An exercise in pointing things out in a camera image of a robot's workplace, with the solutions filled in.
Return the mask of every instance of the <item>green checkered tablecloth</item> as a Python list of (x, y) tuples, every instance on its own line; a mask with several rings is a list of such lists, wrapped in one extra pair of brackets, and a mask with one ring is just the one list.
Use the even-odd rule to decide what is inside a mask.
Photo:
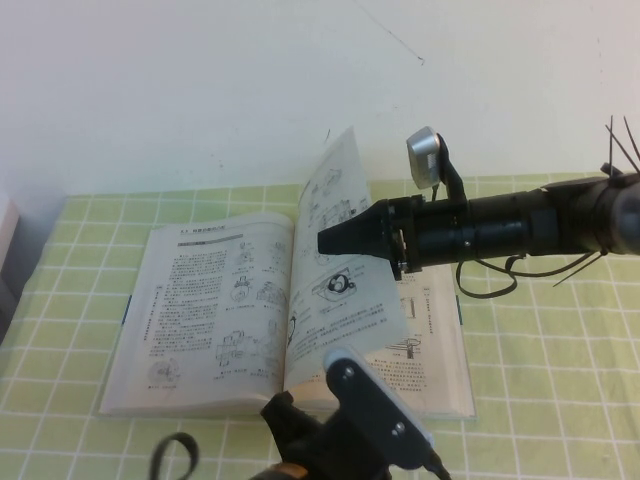
[[(475, 197), (549, 180), (465, 185)], [(414, 193), (408, 181), (371, 187), (374, 199)], [(0, 478), (143, 479), (153, 445), (176, 430), (200, 443), (198, 479), (244, 480), (275, 462), (255, 416), (118, 419), (96, 410), (149, 231), (262, 210), (295, 217), (299, 192), (288, 185), (70, 198), (0, 347)], [(478, 418), (425, 421), (454, 478), (640, 479), (639, 267), (612, 257), (556, 288), (550, 279), (523, 280), (506, 297), (460, 297)], [(464, 282), (480, 291), (506, 283), (475, 264)], [(186, 462), (173, 450), (167, 478)]]

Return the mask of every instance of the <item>black strap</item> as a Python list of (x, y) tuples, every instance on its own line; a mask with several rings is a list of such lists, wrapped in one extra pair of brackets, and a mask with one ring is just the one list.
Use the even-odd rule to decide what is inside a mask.
[(188, 433), (176, 432), (164, 437), (160, 440), (160, 443), (156, 445), (151, 455), (151, 465), (149, 466), (149, 480), (160, 479), (160, 467), (162, 466), (162, 457), (164, 457), (167, 448), (173, 441), (179, 442), (185, 448), (189, 454), (189, 470), (187, 473), (177, 478), (176, 480), (187, 480), (198, 466), (198, 460), (200, 459), (200, 451), (198, 449), (198, 443)]

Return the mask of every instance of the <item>black cable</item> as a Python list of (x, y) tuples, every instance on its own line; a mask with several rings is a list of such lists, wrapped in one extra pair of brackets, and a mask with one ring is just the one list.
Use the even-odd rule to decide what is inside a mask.
[(513, 264), (516, 261), (524, 259), (524, 255), (515, 255), (515, 256), (507, 258), (507, 260), (506, 260), (506, 262), (504, 264), (504, 268), (498, 267), (496, 265), (492, 265), (491, 263), (485, 262), (484, 260), (474, 260), (475, 262), (479, 263), (483, 267), (486, 267), (486, 268), (489, 268), (490, 270), (494, 270), (496, 272), (504, 273), (505, 275), (508, 275), (512, 280), (511, 285), (509, 285), (509, 286), (507, 286), (507, 287), (505, 287), (505, 288), (503, 288), (501, 290), (496, 290), (495, 292), (489, 292), (489, 293), (474, 293), (474, 292), (470, 292), (469, 290), (465, 289), (462, 286), (462, 283), (461, 283), (462, 265), (464, 265), (465, 262), (460, 262), (460, 263), (458, 263), (458, 267), (456, 268), (456, 282), (458, 284), (458, 288), (460, 289), (460, 291), (462, 293), (464, 293), (465, 295), (467, 295), (467, 296), (469, 296), (471, 298), (477, 298), (479, 300), (488, 300), (490, 298), (501, 297), (503, 295), (507, 295), (508, 293), (513, 292), (518, 287), (518, 279), (517, 279), (517, 277), (544, 278), (544, 277), (550, 277), (552, 275), (557, 275), (559, 273), (566, 272), (567, 270), (571, 270), (572, 268), (580, 265), (582, 262), (587, 260), (589, 257), (594, 255), (595, 253), (596, 252), (585, 253), (584, 255), (579, 257), (577, 260), (574, 260), (573, 262), (569, 263), (568, 265), (565, 265), (564, 267), (558, 268), (556, 270), (551, 270), (551, 271), (548, 271), (548, 272), (538, 272), (538, 273), (515, 272), (515, 271), (511, 270), (511, 268), (513, 268)]

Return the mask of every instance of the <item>white grid line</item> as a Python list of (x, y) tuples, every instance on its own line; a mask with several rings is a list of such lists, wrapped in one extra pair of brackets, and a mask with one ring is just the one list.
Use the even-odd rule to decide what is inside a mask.
[[(476, 184), (476, 196), (478, 195), (478, 185)], [(487, 281), (489, 280), (489, 269), (486, 269), (485, 275), (487, 277)], [(498, 319), (496, 316), (496, 305), (493, 302), (493, 298), (489, 299), (489, 304), (491, 305), (491, 311), (493, 316), (493, 328), (497, 332), (498, 331)], [(500, 342), (498, 342), (498, 358), (500, 359), (500, 363), (503, 364), (503, 356), (502, 356), (502, 346)], [(502, 376), (502, 387), (504, 388), (504, 395), (507, 398), (507, 418), (509, 420), (509, 430), (511, 435), (515, 434), (515, 427), (513, 425), (513, 414), (511, 412), (511, 404), (509, 403), (509, 385), (507, 383), (507, 374), (504, 368), (504, 365), (500, 367), (500, 374)], [(515, 457), (515, 465), (516, 465), (516, 474), (520, 477), (521, 469), (520, 469), (520, 457), (518, 455), (518, 444), (516, 443), (516, 439), (511, 439), (511, 444), (513, 445), (513, 454)]]
[(504, 367), (508, 369), (518, 369), (518, 368), (529, 368), (532, 370), (550, 370), (552, 372), (622, 372), (622, 373), (634, 373), (640, 374), (638, 370), (631, 370), (628, 368), (589, 368), (589, 367), (556, 367), (553, 365), (520, 365), (520, 364), (499, 364), (499, 363), (480, 363), (480, 362), (469, 362), (470, 367)]
[[(118, 224), (120, 224), (120, 222), (122, 221), (122, 217), (124, 216), (124, 210), (125, 210), (125, 209), (124, 209), (124, 206), (125, 206), (125, 203), (126, 203), (126, 201), (122, 202), (122, 209), (120, 210), (120, 217), (119, 217), (119, 220), (118, 220)], [(105, 252), (105, 254), (104, 254), (104, 258), (102, 259), (102, 264), (100, 265), (101, 267), (102, 267), (102, 266), (104, 266), (105, 262), (107, 261), (107, 257), (109, 256), (109, 252), (111, 251), (111, 246), (113, 245), (113, 242), (114, 242), (114, 240), (115, 240), (115, 238), (116, 238), (117, 231), (118, 231), (118, 227), (117, 227), (117, 225), (116, 225), (116, 228), (113, 230), (113, 235), (111, 236), (111, 241), (109, 242), (109, 245), (107, 246), (107, 250), (106, 250), (106, 252)], [(100, 275), (101, 275), (101, 274), (102, 274), (102, 273), (100, 273), (100, 274), (98, 274), (98, 275), (96, 276), (96, 281), (95, 281), (95, 283), (94, 283), (94, 285), (93, 285), (93, 288), (91, 289), (91, 291), (92, 291), (92, 292), (95, 290), (95, 287), (96, 287), (96, 285), (98, 284), (98, 279), (100, 278)], [(80, 316), (80, 318), (81, 318), (81, 319), (85, 317), (85, 315), (86, 315), (86, 313), (87, 313), (87, 310), (88, 310), (88, 307), (89, 307), (89, 300), (87, 300), (87, 303), (85, 304), (84, 311), (82, 312), (82, 315)], [(76, 331), (75, 331), (75, 332), (74, 332), (74, 334), (73, 334), (73, 335), (74, 335), (74, 339), (73, 339), (73, 340), (75, 340), (75, 336), (77, 335), (77, 333), (78, 333), (78, 331), (79, 331), (79, 329), (80, 329), (80, 325), (81, 325), (81, 323), (82, 323), (82, 321), (81, 321), (81, 320), (79, 320), (79, 321), (78, 321), (78, 327), (76, 328)], [(102, 383), (104, 382), (104, 379), (105, 379), (105, 377), (106, 377), (106, 375), (107, 375), (107, 372), (109, 371), (109, 364), (110, 364), (110, 360), (111, 360), (111, 357), (114, 355), (114, 353), (113, 353), (113, 352), (114, 352), (114, 350), (115, 350), (115, 345), (117, 344), (117, 341), (118, 341), (118, 339), (117, 339), (117, 337), (116, 337), (116, 338), (113, 340), (113, 344), (112, 344), (112, 346), (111, 346), (111, 352), (109, 353), (109, 355), (108, 355), (108, 357), (107, 357), (107, 361), (105, 362), (104, 366), (102, 367), (102, 374), (101, 374), (101, 376), (100, 376), (100, 384), (102, 384)], [(97, 389), (96, 389), (96, 392), (94, 393), (93, 400), (91, 401), (91, 408), (90, 408), (90, 410), (89, 410), (90, 412), (93, 412), (93, 411), (94, 411), (94, 409), (95, 409), (95, 407), (96, 407), (96, 403), (97, 403), (97, 401), (98, 401), (98, 398), (99, 398), (99, 397), (100, 397), (100, 388), (97, 388)], [(82, 448), (82, 443), (84, 442), (84, 437), (85, 437), (85, 435), (86, 435), (86, 433), (87, 433), (87, 429), (88, 429), (88, 427), (89, 427), (89, 419), (90, 419), (90, 417), (87, 417), (87, 419), (84, 421), (84, 424), (83, 424), (83, 426), (82, 426), (82, 432), (80, 433), (80, 439), (78, 440), (78, 446), (77, 446), (77, 448), (76, 448), (76, 453), (75, 453), (75, 455), (73, 456), (73, 460), (71, 460), (71, 465), (69, 466), (69, 473), (68, 473), (68, 475), (67, 475), (67, 480), (71, 480), (71, 478), (72, 478), (72, 476), (73, 476), (73, 472), (74, 472), (74, 470), (75, 470), (76, 463), (77, 463), (77, 461), (78, 461), (78, 453), (79, 453), (80, 449)]]
[[(87, 205), (87, 211), (84, 214), (84, 220), (87, 219), (88, 215), (89, 215), (89, 210), (91, 209), (91, 205), (92, 205), (92, 198), (89, 199), (88, 205)], [(75, 239), (78, 239), (78, 236), (80, 235), (80, 230), (82, 230), (82, 228), (78, 228), (78, 232), (76, 233), (76, 237)], [(63, 265), (66, 265), (69, 262), (69, 258), (71, 257), (71, 251), (72, 249), (70, 248), (69, 251), (67, 252), (67, 254), (65, 255), (65, 259), (63, 262)], [(58, 272), (58, 276), (56, 277), (56, 281), (54, 285), (57, 285), (58, 282), (60, 281), (60, 277), (62, 276), (62, 270), (60, 270), (60, 272)], [(44, 307), (42, 308), (42, 312), (40, 313), (40, 316), (38, 317), (38, 320), (42, 320), (44, 318), (44, 315), (47, 311), (47, 309), (49, 308), (49, 304), (51, 303), (51, 299), (53, 298), (53, 293), (49, 294), (49, 297), (47, 298), (47, 301), (45, 302)], [(31, 335), (29, 336), (29, 340), (27, 341), (27, 347), (31, 346), (31, 343), (33, 342), (33, 339), (36, 336), (36, 332), (37, 332), (38, 328), (37, 325), (36, 327), (33, 328), (33, 331), (31, 332)], [(24, 363), (25, 358), (27, 357), (27, 352), (23, 352), (22, 353), (22, 357), (20, 358), (20, 361), (18, 362), (18, 365), (16, 366), (16, 370), (15, 373), (16, 375), (20, 373), (20, 369), (22, 368), (22, 364)], [(2, 401), (0, 401), (0, 410), (4, 410), (5, 409), (5, 405), (7, 402), (7, 399), (9, 398), (9, 394), (11, 392), (11, 388), (13, 387), (13, 378), (9, 380), (9, 386), (7, 388), (7, 391), (5, 392), (4, 398), (2, 399)], [(22, 466), (22, 470), (24, 471), (24, 468), (27, 464), (27, 459), (25, 458), (24, 464)]]
[[(496, 282), (505, 281), (503, 277), (498, 277), (498, 276), (493, 276), (493, 277), (490, 276), (489, 278), (490, 278), (490, 280), (494, 280)], [(485, 281), (486, 277), (477, 277), (477, 276), (473, 276), (473, 275), (462, 275), (462, 279), (463, 280)], [(559, 278), (529, 278), (528, 280), (533, 284), (545, 284), (545, 285), (546, 284), (551, 284), (551, 285), (555, 285), (556, 283), (558, 283)], [(576, 278), (576, 279), (573, 280), (573, 283), (575, 283), (576, 285), (611, 285), (612, 281), (611, 280), (598, 280), (598, 279), (592, 279), (592, 278), (585, 278), (585, 279)], [(622, 286), (629, 286), (629, 287), (639, 287), (640, 286), (640, 282), (615, 281), (615, 284), (622, 285)]]
[(614, 341), (614, 342), (638, 342), (640, 338), (626, 337), (600, 337), (600, 336), (571, 336), (571, 335), (538, 335), (536, 333), (518, 333), (518, 332), (464, 332), (465, 337), (514, 337), (514, 338), (537, 338), (540, 340), (568, 340), (573, 342), (598, 342), (598, 341)]
[[(575, 284), (573, 282), (573, 278), (570, 278), (569, 280), (567, 280), (567, 283), (571, 286), (571, 292), (573, 293), (573, 299), (576, 302), (576, 305), (580, 305), (579, 301), (578, 301), (578, 293), (576, 292), (576, 287)], [(580, 308), (578, 308), (578, 315), (580, 317), (580, 325), (582, 326), (582, 331), (584, 332), (585, 336), (587, 336), (587, 327), (584, 321), (584, 316), (582, 314), (582, 310)], [(591, 349), (591, 342), (587, 342), (587, 351), (589, 352), (589, 359), (591, 361), (591, 365), (593, 365), (593, 369), (596, 370), (596, 361), (593, 355), (593, 351)], [(609, 415), (609, 408), (608, 405), (606, 403), (606, 397), (604, 395), (604, 389), (602, 388), (602, 382), (600, 381), (600, 375), (595, 375), (596, 377), (596, 385), (598, 386), (598, 394), (600, 395), (600, 402), (604, 408), (604, 417), (607, 421), (607, 428), (609, 429), (609, 435), (611, 435), (611, 440), (614, 441), (613, 443), (613, 451), (615, 453), (616, 456), (616, 462), (618, 465), (618, 471), (620, 473), (620, 477), (622, 478), (622, 480), (625, 479), (625, 471), (624, 471), (624, 465), (622, 465), (622, 459), (620, 457), (620, 452), (618, 451), (618, 445), (617, 443), (615, 443), (615, 433), (613, 431), (613, 424), (611, 422), (611, 416)]]
[[(85, 220), (89, 215), (89, 212), (91, 210), (91, 206), (92, 206), (92, 200), (90, 200), (88, 205), (87, 205), (87, 211), (85, 212), (85, 217), (84, 217)], [(78, 233), (77, 233), (76, 238), (75, 238), (76, 241), (78, 240), (81, 231), (82, 231), (82, 227), (80, 227), (78, 229)], [(65, 260), (65, 264), (68, 263), (72, 251), (73, 251), (73, 249), (69, 249), (69, 252), (67, 252), (67, 258)], [(95, 289), (95, 286), (98, 284), (99, 276), (100, 276), (99, 274), (96, 275), (96, 278), (93, 281), (93, 286), (91, 288), (91, 291), (93, 291)], [(54, 284), (54, 287), (53, 287), (53, 291), (56, 290), (58, 284), (60, 283), (60, 279), (61, 278), (62, 278), (62, 269), (58, 272), (58, 276), (56, 278), (56, 281), (55, 281), (55, 284)], [(49, 295), (49, 300), (48, 300), (47, 303), (49, 303), (51, 301), (52, 297), (53, 297), (53, 293), (51, 293)], [(88, 305), (89, 305), (89, 298), (87, 298), (86, 301), (85, 301), (82, 315), (84, 315), (84, 313), (86, 312), (86, 310), (88, 308)], [(41, 318), (40, 318), (41, 320), (42, 320), (42, 317), (44, 316), (45, 312), (46, 312), (46, 308), (43, 309), (43, 311), (42, 311)], [(79, 329), (80, 329), (80, 321), (78, 321), (77, 324), (76, 324), (75, 330), (73, 332), (73, 336), (71, 338), (71, 342), (69, 343), (69, 348), (66, 349), (64, 358), (62, 359), (62, 364), (60, 365), (60, 368), (58, 369), (58, 374), (56, 376), (56, 379), (52, 382), (53, 386), (51, 388), (51, 392), (49, 393), (49, 397), (47, 398), (47, 402), (45, 404), (45, 407), (44, 407), (42, 413), (40, 414), (40, 418), (38, 420), (38, 425), (36, 426), (36, 430), (35, 430), (35, 432), (33, 434), (33, 438), (31, 439), (31, 443), (29, 444), (29, 451), (27, 452), (27, 455), (25, 456), (25, 459), (24, 459), (24, 463), (22, 464), (22, 469), (20, 470), (20, 475), (19, 475), (20, 478), (24, 475), (24, 472), (25, 472), (25, 470), (27, 468), (27, 465), (29, 463), (29, 458), (31, 456), (31, 452), (35, 448), (36, 441), (38, 440), (38, 437), (40, 436), (40, 431), (42, 430), (42, 425), (44, 424), (44, 419), (45, 419), (47, 411), (49, 410), (49, 407), (51, 405), (51, 401), (53, 400), (53, 396), (55, 394), (57, 382), (58, 382), (58, 380), (60, 380), (62, 378), (62, 372), (64, 371), (64, 368), (65, 368), (66, 363), (67, 363), (67, 359), (69, 358), (69, 351), (71, 349), (71, 345), (73, 345), (73, 342), (76, 339), (76, 335), (77, 335)], [(24, 360), (24, 358), (26, 358), (27, 355), (28, 355), (28, 353), (25, 351), (22, 354), (22, 359)]]
[[(525, 268), (527, 269), (527, 271), (530, 271), (528, 263), (525, 266)], [(529, 293), (531, 294), (531, 299), (532, 299), (531, 301), (533, 302), (533, 313), (534, 313), (535, 318), (536, 318), (536, 325), (538, 327), (538, 332), (540, 333), (540, 335), (542, 335), (542, 322), (540, 321), (540, 312), (538, 312), (538, 302), (536, 301), (536, 295), (535, 295), (535, 291), (533, 289), (533, 282), (527, 281), (526, 283), (529, 286)], [(564, 424), (562, 422), (562, 414), (560, 412), (560, 405), (558, 405), (558, 394), (556, 392), (556, 385), (555, 385), (555, 382), (554, 382), (554, 379), (553, 379), (553, 373), (552, 373), (552, 370), (551, 370), (551, 364), (549, 363), (549, 355), (547, 353), (547, 345), (546, 345), (546, 342), (544, 340), (542, 340), (540, 343), (542, 345), (542, 354), (544, 356), (544, 363), (546, 364), (547, 377), (549, 378), (549, 384), (551, 385), (551, 395), (553, 396), (555, 411), (556, 411), (556, 415), (558, 417), (560, 438), (562, 440), (562, 448), (564, 449), (564, 461), (565, 461), (565, 464), (567, 466), (567, 472), (569, 474), (569, 478), (573, 478), (573, 467), (571, 465), (571, 456), (569, 455), (569, 446), (567, 444), (567, 435), (566, 435), (566, 432), (564, 431)]]
[[(622, 301), (620, 300), (620, 294), (618, 293), (618, 284), (622, 285), (622, 283), (615, 281), (613, 277), (613, 270), (611, 270), (611, 265), (609, 265), (609, 262), (605, 262), (605, 264), (607, 265), (607, 271), (609, 272), (609, 277), (611, 278), (610, 283), (613, 285), (613, 293), (615, 294), (616, 302), (618, 303), (618, 308), (620, 309), (620, 314), (622, 315), (624, 328), (627, 331), (627, 335), (629, 336), (629, 338), (632, 338), (631, 329), (629, 328), (629, 321), (627, 319), (626, 313), (622, 309)], [(631, 342), (631, 350), (633, 350), (633, 356), (636, 359), (636, 365), (638, 366), (638, 369), (640, 369), (640, 358), (638, 357), (638, 351), (634, 342)]]

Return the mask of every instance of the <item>raised book page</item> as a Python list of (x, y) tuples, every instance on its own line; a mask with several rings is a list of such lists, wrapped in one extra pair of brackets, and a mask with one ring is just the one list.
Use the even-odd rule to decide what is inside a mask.
[(292, 244), (275, 213), (151, 232), (101, 412), (255, 410), (281, 391)]
[(351, 345), (365, 354), (407, 335), (389, 262), (318, 253), (318, 232), (371, 203), (353, 130), (327, 151), (300, 198), (293, 253), (285, 389), (309, 380), (325, 352)]
[[(429, 267), (417, 274), (404, 275), (398, 282), (398, 292), (409, 335), (366, 355), (367, 361), (415, 412), (474, 416), (451, 268)], [(291, 393), (302, 408), (337, 406), (324, 374), (317, 374)]]

